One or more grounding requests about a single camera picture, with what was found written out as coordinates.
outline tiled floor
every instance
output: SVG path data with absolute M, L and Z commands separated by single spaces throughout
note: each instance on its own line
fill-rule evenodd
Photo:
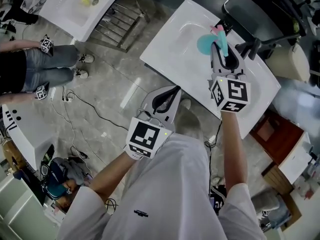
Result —
M 67 89 L 93 104 L 102 117 L 126 128 L 148 92 L 170 85 L 162 76 L 145 67 L 139 57 L 172 11 L 150 0 L 143 2 L 151 22 L 142 26 L 142 34 L 137 36 L 128 53 L 91 43 L 76 43 L 82 52 L 94 54 L 95 61 L 92 64 L 78 65 L 89 72 L 88 79 L 77 78 L 66 85 Z M 17 29 L 16 38 L 19 39 L 22 37 L 22 26 L 17 26 Z M 48 34 L 55 45 L 66 45 L 72 41 L 68 34 L 44 19 L 40 19 L 36 25 L 28 26 L 23 37 L 40 40 L 44 34 Z M 35 101 L 33 105 L 56 132 L 57 155 L 67 157 L 71 153 L 75 133 L 73 143 L 89 156 L 87 164 L 93 175 L 116 158 L 125 146 L 126 130 L 99 118 L 92 107 L 78 98 L 74 98 L 71 103 L 62 102 L 62 87 L 57 88 L 52 104 L 47 98 Z M 55 113 L 53 106 L 71 121 L 74 133 L 71 125 Z M 195 100 L 192 100 L 191 110 L 198 116 L 205 138 L 212 140 L 220 121 Z M 212 151 L 213 177 L 224 175 L 222 134 L 220 132 L 217 145 Z M 270 164 L 271 159 L 251 136 L 248 135 L 243 144 L 248 158 L 248 185 L 251 195 L 254 195 L 267 187 L 261 172 Z M 120 202 L 124 182 L 122 180 L 122 184 L 112 195 L 117 202 Z

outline black shirt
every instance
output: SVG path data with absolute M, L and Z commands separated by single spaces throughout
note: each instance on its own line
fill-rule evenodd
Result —
M 23 50 L 0 53 L 0 95 L 19 93 L 24 87 L 27 63 Z

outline white sink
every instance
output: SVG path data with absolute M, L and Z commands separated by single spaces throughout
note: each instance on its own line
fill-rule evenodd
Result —
M 219 18 L 192 0 L 185 0 L 164 24 L 140 59 L 199 101 L 216 117 L 221 114 L 211 99 L 211 58 L 198 51 L 198 39 L 210 33 Z M 227 36 L 231 45 L 244 40 L 234 31 Z M 259 56 L 244 60 L 247 81 L 251 83 L 251 104 L 237 113 L 244 138 L 274 99 L 280 84 Z
M 115 0 L 47 0 L 39 15 L 85 42 Z

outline teal round object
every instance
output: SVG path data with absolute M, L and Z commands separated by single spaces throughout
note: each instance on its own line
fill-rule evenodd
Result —
M 204 55 L 210 55 L 211 45 L 217 39 L 218 37 L 214 34 L 205 34 L 199 37 L 196 42 L 196 47 L 198 48 L 200 53 Z

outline blue jeans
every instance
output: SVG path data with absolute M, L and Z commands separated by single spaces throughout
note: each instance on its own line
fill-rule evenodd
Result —
M 53 56 L 43 53 L 38 48 L 24 50 L 26 74 L 22 93 L 33 93 L 39 86 L 49 82 L 49 87 L 63 86 L 74 78 L 68 68 L 76 64 L 79 51 L 74 45 L 53 47 Z

